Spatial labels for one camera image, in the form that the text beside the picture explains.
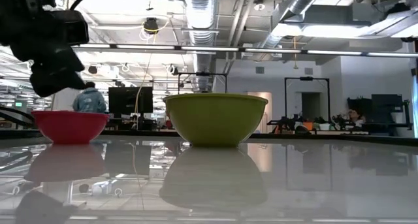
black frame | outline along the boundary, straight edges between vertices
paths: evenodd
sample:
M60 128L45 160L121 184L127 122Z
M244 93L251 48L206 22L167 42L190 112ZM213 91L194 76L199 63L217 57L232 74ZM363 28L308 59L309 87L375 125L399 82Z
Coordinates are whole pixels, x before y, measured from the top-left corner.
M180 77L182 74L195 74L196 76L223 76L225 79L225 93L228 93L228 74L220 74L220 73L206 73L206 72L179 72L178 73L178 82L177 82L177 94L180 94Z
M285 116L287 117L287 81L288 80L300 80L300 81L313 81L313 80L325 80L327 82L327 98L328 98L328 121L331 122L331 108L330 108L330 89L329 78L314 78L314 77L285 77Z

ceiling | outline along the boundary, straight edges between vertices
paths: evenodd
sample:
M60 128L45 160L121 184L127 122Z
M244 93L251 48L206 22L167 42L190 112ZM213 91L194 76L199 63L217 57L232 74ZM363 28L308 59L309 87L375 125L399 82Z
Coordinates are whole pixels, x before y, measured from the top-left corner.
M218 0L217 28L219 33L216 37L217 46L225 46L229 38L229 32L234 20L234 2L236 0ZM284 0L265 0L265 9L257 11L250 9L246 20L245 30L239 39L238 45L244 43L261 42L268 34L270 29L270 17L274 10L274 5ZM384 0L357 0L357 2L369 3L371 1ZM65 9L67 0L59 0L60 9ZM339 5L349 6L353 0L317 0L316 5ZM190 43L187 31L182 28L187 27L185 17L185 7L181 1L167 0L84 0L77 7L89 23L90 42L92 43L117 43L117 44L183 44ZM160 30L155 37L147 37L142 32L142 23L147 17L157 18ZM311 37L297 37L297 48L314 48L337 50L346 46L350 42L347 39L325 39ZM370 43L370 40L357 42ZM282 39L280 43L284 48L294 48L294 40ZM98 65L109 67L114 70L120 78L139 79L144 77L146 67L147 78L159 80L176 80L167 72L167 67L174 65L183 72L193 71L193 55L191 54L141 54L141 53L122 53L122 52L78 52L78 57L86 67ZM299 55L298 60L315 61L317 56ZM13 77L28 77L31 73L30 65L18 61L11 55L10 50L2 48L0 53L0 75ZM292 60L292 55L283 55L283 60ZM88 68L82 73L84 78L104 78L107 74L90 74ZM5 88L27 88L30 84L27 81L19 81L19 86L8 85L8 82L0 82ZM112 86L113 82L100 84L101 86Z

green bowl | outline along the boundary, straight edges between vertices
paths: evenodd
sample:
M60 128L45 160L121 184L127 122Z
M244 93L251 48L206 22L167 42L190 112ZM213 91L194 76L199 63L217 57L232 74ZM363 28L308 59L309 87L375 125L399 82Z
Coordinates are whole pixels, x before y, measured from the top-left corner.
M239 94L194 93L164 98L178 134L194 146L236 146L256 130L268 100Z

red bowl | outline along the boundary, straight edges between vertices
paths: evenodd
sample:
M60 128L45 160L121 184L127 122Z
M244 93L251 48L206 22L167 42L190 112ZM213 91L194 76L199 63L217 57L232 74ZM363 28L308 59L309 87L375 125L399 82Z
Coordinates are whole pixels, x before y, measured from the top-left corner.
M88 144L103 131L109 115L70 111L33 111L40 132L56 144Z

doorway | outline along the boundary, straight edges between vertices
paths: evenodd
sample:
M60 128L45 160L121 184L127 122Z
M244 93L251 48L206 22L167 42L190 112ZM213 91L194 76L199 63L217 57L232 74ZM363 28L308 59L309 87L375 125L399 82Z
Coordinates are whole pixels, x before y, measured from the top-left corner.
M321 116L321 93L302 93L302 117L313 121Z

